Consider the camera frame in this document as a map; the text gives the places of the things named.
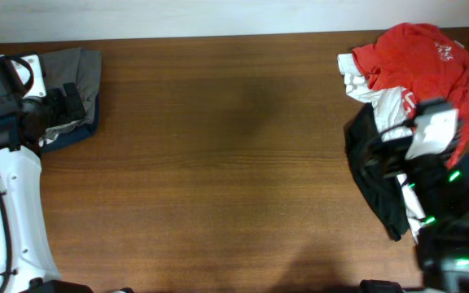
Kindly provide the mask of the grey cargo shorts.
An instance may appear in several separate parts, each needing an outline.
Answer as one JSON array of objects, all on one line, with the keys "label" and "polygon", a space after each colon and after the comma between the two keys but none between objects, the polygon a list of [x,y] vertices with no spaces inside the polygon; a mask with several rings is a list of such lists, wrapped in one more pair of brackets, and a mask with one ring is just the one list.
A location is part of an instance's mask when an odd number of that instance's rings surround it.
[{"label": "grey cargo shorts", "polygon": [[101,84],[102,53],[78,47],[46,53],[41,55],[41,58],[46,72],[46,88],[61,89],[65,83],[74,83],[85,108],[85,118],[49,128],[45,136],[45,142],[48,144],[60,134],[69,133],[77,126],[93,121],[95,99],[99,95]]}]

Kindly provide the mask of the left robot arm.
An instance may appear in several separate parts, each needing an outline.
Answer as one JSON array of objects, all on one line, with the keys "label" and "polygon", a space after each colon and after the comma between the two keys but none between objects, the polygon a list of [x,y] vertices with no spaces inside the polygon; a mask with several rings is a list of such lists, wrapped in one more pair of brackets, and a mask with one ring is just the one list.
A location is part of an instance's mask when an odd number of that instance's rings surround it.
[{"label": "left robot arm", "polygon": [[102,56],[82,48],[0,55],[0,292],[86,292],[55,264],[42,211],[42,152],[99,122]]}]

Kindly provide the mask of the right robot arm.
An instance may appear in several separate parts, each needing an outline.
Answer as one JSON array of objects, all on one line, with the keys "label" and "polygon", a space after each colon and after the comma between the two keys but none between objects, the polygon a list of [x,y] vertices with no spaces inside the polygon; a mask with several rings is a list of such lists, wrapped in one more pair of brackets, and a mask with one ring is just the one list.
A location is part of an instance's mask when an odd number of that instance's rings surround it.
[{"label": "right robot arm", "polygon": [[458,146],[406,160],[411,137],[383,142],[377,133],[347,133],[345,154],[353,180],[394,241],[409,229],[402,190],[414,192],[423,210],[416,256],[427,289],[469,292],[469,177],[449,169]]}]

